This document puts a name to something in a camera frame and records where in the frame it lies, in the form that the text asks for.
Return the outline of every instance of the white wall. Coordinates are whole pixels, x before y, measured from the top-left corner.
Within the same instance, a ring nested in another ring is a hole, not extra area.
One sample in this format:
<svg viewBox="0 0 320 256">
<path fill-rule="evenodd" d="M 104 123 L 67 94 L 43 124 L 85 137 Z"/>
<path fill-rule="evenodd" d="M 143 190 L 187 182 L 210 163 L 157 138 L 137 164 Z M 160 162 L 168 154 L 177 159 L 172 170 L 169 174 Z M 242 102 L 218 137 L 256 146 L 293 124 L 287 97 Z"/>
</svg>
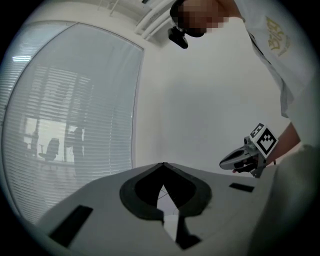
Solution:
<svg viewBox="0 0 320 256">
<path fill-rule="evenodd" d="M 162 49 L 168 65 L 163 81 L 163 158 L 218 173 L 219 162 L 259 123 L 279 136 L 280 91 L 252 49 L 240 19 L 202 38 L 186 36 L 188 49 Z"/>
<path fill-rule="evenodd" d="M 144 59 L 140 73 L 138 100 L 136 100 L 137 115 L 135 134 L 134 166 L 144 166 L 158 162 L 161 155 L 161 120 L 160 91 L 161 64 L 160 49 L 134 33 L 136 21 L 114 12 L 109 16 L 109 10 L 93 4 L 79 2 L 47 2 L 40 6 L 26 21 L 71 21 L 80 22 L 108 30 L 122 36 L 144 48 Z"/>
<path fill-rule="evenodd" d="M 279 89 L 239 19 L 202 38 L 187 37 L 186 50 L 172 42 L 159 48 L 134 34 L 134 21 L 117 12 L 109 17 L 96 5 L 47 3 L 27 22 L 46 20 L 97 26 L 144 48 L 135 166 L 164 161 L 230 174 L 220 169 L 220 160 L 240 147 L 257 123 L 277 136 L 289 124 L 280 113 Z"/>
</svg>

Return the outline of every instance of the black camera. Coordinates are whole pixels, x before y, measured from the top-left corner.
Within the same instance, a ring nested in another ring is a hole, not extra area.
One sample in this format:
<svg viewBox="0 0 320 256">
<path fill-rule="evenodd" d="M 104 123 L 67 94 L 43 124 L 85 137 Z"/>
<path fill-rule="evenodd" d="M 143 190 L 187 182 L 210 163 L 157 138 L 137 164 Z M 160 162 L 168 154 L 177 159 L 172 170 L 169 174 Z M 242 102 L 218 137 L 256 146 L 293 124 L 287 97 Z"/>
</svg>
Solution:
<svg viewBox="0 0 320 256">
<path fill-rule="evenodd" d="M 188 48 L 188 42 L 185 38 L 185 33 L 180 31 L 176 26 L 174 26 L 173 28 L 169 28 L 168 36 L 172 42 L 176 43 L 181 48 Z"/>
</svg>

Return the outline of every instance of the window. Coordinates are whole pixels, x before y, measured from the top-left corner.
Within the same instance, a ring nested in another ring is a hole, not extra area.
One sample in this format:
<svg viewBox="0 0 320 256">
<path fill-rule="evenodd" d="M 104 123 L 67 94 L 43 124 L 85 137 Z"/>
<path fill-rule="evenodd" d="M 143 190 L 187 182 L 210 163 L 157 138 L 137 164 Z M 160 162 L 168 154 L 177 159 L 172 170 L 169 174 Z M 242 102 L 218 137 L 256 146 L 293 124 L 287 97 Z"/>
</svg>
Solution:
<svg viewBox="0 0 320 256">
<path fill-rule="evenodd" d="M 18 45 L 30 47 L 32 40 Z M 4 171 L 17 208 L 34 223 L 86 183 L 132 168 L 143 51 L 110 32 L 77 23 L 36 56 L 11 54 L 13 61 L 28 65 L 6 110 Z"/>
</svg>

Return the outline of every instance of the chair silhouette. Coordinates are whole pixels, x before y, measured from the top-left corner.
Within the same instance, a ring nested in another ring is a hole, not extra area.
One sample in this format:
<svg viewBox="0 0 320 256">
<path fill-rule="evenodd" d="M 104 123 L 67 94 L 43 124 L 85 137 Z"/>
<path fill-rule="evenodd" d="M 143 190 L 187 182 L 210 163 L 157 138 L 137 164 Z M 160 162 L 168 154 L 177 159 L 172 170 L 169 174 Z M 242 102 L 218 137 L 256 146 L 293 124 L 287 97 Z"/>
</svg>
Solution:
<svg viewBox="0 0 320 256">
<path fill-rule="evenodd" d="M 39 156 L 44 158 L 45 162 L 48 162 L 48 161 L 53 161 L 56 159 L 57 155 L 59 154 L 59 139 L 58 138 L 52 138 L 48 144 L 48 147 L 46 149 L 46 153 L 39 153 Z"/>
</svg>

